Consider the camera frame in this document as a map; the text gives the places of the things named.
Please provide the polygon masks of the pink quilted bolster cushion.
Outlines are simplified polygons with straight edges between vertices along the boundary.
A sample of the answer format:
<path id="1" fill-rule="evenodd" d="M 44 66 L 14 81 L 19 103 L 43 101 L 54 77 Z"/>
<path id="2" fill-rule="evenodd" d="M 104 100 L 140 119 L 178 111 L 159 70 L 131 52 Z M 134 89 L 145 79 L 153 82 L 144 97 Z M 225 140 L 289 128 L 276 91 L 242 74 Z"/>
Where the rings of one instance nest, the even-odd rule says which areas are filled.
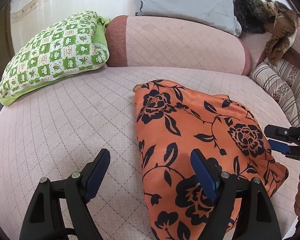
<path id="1" fill-rule="evenodd" d="M 109 67 L 174 67 L 247 76 L 251 58 L 234 35 L 167 17 L 117 16 L 106 28 Z"/>

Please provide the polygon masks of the pink quilted bed cover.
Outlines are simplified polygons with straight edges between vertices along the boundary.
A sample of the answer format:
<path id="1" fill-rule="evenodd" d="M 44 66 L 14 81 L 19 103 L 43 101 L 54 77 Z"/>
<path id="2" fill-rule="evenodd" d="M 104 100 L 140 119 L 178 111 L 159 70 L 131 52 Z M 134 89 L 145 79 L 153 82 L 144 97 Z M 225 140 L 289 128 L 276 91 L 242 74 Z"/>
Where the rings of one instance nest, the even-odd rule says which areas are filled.
<path id="1" fill-rule="evenodd" d="M 0 226 L 18 239 L 40 178 L 68 178 L 110 151 L 104 181 L 89 211 L 104 239 L 153 239 L 143 200 L 133 87 L 166 79 L 208 94 L 226 94 L 260 126 L 289 127 L 279 105 L 249 77 L 173 67 L 102 67 L 19 98 L 0 111 Z"/>

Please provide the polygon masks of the green white patterned pillow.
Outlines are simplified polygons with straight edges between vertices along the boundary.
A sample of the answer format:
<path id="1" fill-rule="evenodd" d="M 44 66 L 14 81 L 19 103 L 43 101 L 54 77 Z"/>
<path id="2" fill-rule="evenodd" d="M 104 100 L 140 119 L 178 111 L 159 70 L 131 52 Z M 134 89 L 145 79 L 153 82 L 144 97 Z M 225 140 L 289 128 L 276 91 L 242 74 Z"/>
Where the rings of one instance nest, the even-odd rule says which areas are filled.
<path id="1" fill-rule="evenodd" d="M 9 106 L 31 91 L 101 68 L 109 59 L 105 36 L 109 22 L 95 11 L 82 11 L 36 34 L 7 64 L 0 103 Z"/>

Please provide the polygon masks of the brown furry cloth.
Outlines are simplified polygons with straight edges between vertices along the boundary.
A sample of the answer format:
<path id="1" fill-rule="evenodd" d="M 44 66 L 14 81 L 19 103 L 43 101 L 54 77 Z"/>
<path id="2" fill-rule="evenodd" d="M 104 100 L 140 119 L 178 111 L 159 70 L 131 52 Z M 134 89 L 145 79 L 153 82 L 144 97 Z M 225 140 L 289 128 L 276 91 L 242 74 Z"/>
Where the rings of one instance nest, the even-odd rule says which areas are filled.
<path id="1" fill-rule="evenodd" d="M 267 14 L 275 17 L 271 38 L 264 51 L 269 62 L 277 66 L 278 61 L 295 41 L 300 27 L 300 13 L 279 1 L 264 0 L 262 4 Z"/>

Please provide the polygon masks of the black furry cloth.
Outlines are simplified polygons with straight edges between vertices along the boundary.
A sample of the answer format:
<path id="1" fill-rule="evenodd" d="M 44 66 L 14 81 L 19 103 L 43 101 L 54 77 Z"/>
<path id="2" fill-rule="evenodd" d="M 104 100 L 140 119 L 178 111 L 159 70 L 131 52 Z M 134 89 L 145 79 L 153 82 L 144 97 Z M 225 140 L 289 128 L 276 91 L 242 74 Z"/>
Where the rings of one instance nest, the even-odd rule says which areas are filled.
<path id="1" fill-rule="evenodd" d="M 234 13 L 242 30 L 252 34 L 264 34 L 265 24 L 274 23 L 261 0 L 234 0 Z"/>

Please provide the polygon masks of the grey pillow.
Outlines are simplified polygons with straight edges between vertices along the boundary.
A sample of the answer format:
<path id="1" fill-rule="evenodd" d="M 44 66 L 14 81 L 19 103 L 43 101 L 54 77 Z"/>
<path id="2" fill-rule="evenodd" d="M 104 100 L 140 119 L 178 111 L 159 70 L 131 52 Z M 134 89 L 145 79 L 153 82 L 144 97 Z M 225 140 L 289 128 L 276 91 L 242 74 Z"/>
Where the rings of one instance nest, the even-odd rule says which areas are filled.
<path id="1" fill-rule="evenodd" d="M 208 25 L 239 37 L 242 27 L 233 0 L 140 0 L 138 16 L 177 18 Z"/>

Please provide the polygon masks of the striped beige blanket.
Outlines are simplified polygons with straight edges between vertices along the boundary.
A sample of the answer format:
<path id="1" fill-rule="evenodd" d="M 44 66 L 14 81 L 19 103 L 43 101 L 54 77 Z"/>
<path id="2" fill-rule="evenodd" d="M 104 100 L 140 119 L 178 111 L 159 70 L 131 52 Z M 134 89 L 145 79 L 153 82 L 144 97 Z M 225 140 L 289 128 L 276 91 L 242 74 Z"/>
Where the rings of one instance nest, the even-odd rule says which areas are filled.
<path id="1" fill-rule="evenodd" d="M 300 70 L 296 66 L 284 59 L 277 64 L 265 59 L 250 77 L 277 102 L 292 126 L 300 125 Z"/>

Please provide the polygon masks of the orange black floral garment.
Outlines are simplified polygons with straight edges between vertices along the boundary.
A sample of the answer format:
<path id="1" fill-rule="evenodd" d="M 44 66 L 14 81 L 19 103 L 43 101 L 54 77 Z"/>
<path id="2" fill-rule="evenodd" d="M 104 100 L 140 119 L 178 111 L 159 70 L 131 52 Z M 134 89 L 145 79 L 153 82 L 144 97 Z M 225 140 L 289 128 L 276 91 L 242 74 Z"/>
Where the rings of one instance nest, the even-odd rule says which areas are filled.
<path id="1" fill-rule="evenodd" d="M 280 239 L 270 198 L 288 178 L 257 120 L 226 95 L 136 85 L 143 195 L 156 239 Z"/>

